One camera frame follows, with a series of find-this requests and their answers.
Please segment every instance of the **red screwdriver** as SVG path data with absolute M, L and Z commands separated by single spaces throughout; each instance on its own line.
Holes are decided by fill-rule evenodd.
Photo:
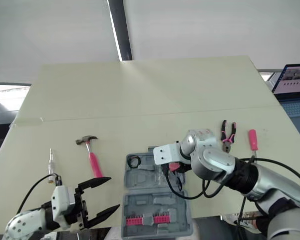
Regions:
M 256 130 L 251 129 L 249 130 L 249 140 L 250 140 L 250 146 L 251 150 L 253 151 L 254 157 L 256 157 L 256 150 L 258 150 L 258 138 L 256 136 Z

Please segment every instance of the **pliers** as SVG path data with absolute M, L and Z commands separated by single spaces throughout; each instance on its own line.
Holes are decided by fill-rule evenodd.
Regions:
M 226 123 L 227 123 L 226 120 L 224 120 L 222 123 L 221 141 L 223 143 L 222 150 L 225 151 L 226 153 L 229 153 L 231 150 L 231 144 L 234 143 L 234 137 L 236 133 L 236 122 L 232 123 L 232 133 L 229 138 L 226 137 L 226 132 L 225 132 Z

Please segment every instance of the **gray plastic tool case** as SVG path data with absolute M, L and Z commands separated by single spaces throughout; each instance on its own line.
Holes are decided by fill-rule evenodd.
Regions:
M 131 156 L 131 168 L 127 164 Z M 178 189 L 178 180 L 184 185 L 184 174 L 169 174 L 170 182 L 174 189 Z M 124 184 L 129 193 L 123 197 L 122 228 L 123 240 L 136 239 L 164 239 L 189 236 L 193 233 L 193 224 L 188 200 L 173 194 L 169 189 L 161 167 L 155 165 L 153 148 L 148 153 L 135 153 L 126 156 Z M 168 215 L 170 223 L 155 224 L 155 216 Z M 127 225 L 126 221 L 142 218 L 142 224 Z

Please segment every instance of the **laptop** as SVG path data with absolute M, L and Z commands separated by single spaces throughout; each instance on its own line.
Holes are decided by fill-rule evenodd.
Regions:
M 288 64 L 272 89 L 300 132 L 300 64 Z

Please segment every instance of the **laptop screen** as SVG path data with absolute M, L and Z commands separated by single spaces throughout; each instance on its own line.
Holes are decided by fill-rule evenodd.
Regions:
M 278 99 L 300 98 L 300 64 L 286 65 L 272 92 Z

